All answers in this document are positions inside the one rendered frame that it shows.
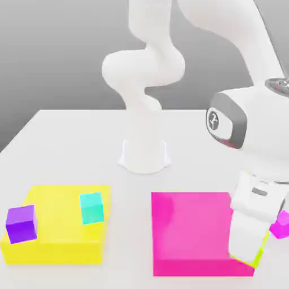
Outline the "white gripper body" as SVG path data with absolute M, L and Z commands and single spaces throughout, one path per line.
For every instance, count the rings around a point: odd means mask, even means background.
M 246 263 L 254 262 L 284 203 L 284 182 L 271 182 L 242 171 L 231 198 L 230 254 Z

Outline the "small lime cube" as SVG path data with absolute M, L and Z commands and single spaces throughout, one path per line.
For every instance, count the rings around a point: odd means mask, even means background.
M 260 247 L 260 249 L 258 251 L 258 254 L 256 255 L 255 259 L 252 262 L 245 262 L 245 261 L 243 261 L 241 259 L 238 259 L 238 258 L 234 257 L 233 255 L 230 255 L 230 257 L 233 258 L 233 259 L 236 259 L 239 262 L 242 262 L 242 263 L 244 263 L 244 264 L 246 264 L 246 265 L 248 265 L 248 266 L 250 266 L 250 267 L 252 267 L 254 269 L 256 269 L 258 267 L 258 265 L 259 265 L 260 260 L 261 260 L 261 257 L 262 257 L 262 254 L 264 252 L 264 249 L 265 249 L 266 243 L 268 241 L 269 235 L 270 235 L 270 231 L 268 231 L 266 233 L 266 236 L 265 236 L 264 240 L 262 241 L 262 245 L 261 245 L 261 247 Z

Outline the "small magenta cube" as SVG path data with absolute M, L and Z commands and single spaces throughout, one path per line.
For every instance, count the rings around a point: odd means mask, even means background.
M 270 226 L 269 231 L 277 238 L 289 237 L 289 213 L 282 210 L 275 223 Z

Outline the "small cyan cube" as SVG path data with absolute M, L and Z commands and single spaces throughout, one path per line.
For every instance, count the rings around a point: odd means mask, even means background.
M 80 206 L 84 225 L 104 222 L 104 205 L 101 192 L 81 194 Z

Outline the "small purple cube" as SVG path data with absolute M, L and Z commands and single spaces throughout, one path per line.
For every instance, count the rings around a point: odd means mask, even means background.
M 35 206 L 10 208 L 6 217 L 6 231 L 11 244 L 37 239 L 38 219 Z

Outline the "large pink box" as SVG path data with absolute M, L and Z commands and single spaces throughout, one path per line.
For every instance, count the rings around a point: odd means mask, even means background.
M 253 267 L 229 254 L 230 201 L 225 192 L 153 192 L 154 276 L 253 276 Z

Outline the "large yellow box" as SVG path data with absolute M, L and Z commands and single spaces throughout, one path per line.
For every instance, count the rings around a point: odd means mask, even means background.
M 104 222 L 82 223 L 80 195 L 101 192 Z M 35 240 L 11 244 L 7 231 L 0 247 L 7 265 L 100 265 L 110 218 L 108 185 L 35 185 L 20 206 L 34 205 Z

